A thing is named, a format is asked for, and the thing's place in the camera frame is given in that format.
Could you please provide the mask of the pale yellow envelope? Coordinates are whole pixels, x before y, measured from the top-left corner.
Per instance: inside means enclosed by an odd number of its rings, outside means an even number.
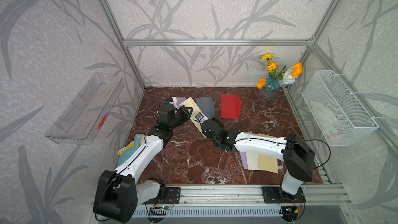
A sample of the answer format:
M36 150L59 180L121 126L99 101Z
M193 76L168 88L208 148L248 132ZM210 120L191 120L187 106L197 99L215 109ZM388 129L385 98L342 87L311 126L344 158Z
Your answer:
M204 120L200 120L201 123L203 123L205 120L207 120L208 118L201 112L200 108L198 107L198 105L195 103L194 99L192 97L189 97L188 99L186 99L185 101L183 101L181 104L178 105L179 107L181 106L185 106L187 108L193 108L192 114L191 114L191 121L192 123L196 126L196 128L198 129L198 131L200 132L200 134L203 137L206 137L205 134L203 134L202 132L202 127L201 124L199 123L199 121L196 119L196 115L197 114L202 114L204 116Z

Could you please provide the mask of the lilac envelope with gold seal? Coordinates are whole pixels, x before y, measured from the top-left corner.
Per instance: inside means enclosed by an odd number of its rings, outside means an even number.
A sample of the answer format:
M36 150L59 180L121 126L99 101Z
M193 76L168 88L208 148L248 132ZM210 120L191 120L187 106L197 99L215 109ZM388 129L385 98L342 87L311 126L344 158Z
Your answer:
M180 104L182 104L186 98L185 97L172 97L172 104L176 107L176 108L180 108Z

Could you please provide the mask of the grey envelope with gold seal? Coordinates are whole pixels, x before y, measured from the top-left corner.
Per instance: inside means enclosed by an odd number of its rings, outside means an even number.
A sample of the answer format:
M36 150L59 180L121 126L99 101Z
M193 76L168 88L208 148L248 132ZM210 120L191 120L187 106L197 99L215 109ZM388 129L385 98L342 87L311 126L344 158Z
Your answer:
M211 96L197 97L195 102L203 115L209 119L213 119L215 117L215 103Z

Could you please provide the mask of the red envelope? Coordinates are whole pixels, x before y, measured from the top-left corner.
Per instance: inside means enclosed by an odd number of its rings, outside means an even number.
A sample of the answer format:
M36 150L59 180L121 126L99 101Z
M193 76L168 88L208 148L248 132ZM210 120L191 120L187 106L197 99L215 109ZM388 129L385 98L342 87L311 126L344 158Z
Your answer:
M222 94L220 100L222 119L238 119L240 117L242 101L237 94Z

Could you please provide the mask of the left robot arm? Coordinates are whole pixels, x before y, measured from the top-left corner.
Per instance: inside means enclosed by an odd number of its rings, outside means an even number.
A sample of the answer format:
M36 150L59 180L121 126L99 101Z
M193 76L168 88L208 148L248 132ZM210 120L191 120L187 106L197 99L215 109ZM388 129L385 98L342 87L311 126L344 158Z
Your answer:
M142 139L138 148L124 163L113 171L104 171L98 180L93 213L102 216L102 221L115 220L127 223L136 208L149 200L162 198L165 185L161 180L151 179L138 184L143 171L151 160L165 147L175 128L182 126L192 116L193 108L164 103L158 111L156 125Z

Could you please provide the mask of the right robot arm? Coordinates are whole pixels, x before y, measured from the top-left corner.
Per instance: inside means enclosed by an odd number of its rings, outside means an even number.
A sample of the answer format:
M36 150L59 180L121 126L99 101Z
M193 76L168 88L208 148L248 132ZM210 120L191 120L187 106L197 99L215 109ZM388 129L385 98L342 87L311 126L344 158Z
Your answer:
M251 134L236 130L226 131L217 119L200 122L202 133L213 144L224 151L257 153L269 156L285 163L287 171L280 184L280 190L292 196L296 195L304 182L313 179L315 152L307 141L296 134L287 137L267 138L260 134Z

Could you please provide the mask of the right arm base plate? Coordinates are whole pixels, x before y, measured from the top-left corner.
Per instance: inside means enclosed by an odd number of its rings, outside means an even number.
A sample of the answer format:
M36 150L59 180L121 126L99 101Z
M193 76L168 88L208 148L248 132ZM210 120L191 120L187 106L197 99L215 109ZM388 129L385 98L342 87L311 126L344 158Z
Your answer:
M264 203L274 204L293 204L306 203L306 199L301 187L295 195L284 192L279 186L264 186L261 188Z

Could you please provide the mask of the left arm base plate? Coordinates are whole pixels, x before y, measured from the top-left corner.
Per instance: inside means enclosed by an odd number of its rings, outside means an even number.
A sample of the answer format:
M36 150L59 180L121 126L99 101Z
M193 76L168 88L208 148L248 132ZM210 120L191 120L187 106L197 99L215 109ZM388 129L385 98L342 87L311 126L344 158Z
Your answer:
M150 199L145 204L179 204L181 196L180 187L166 187L161 190L160 195L154 199Z

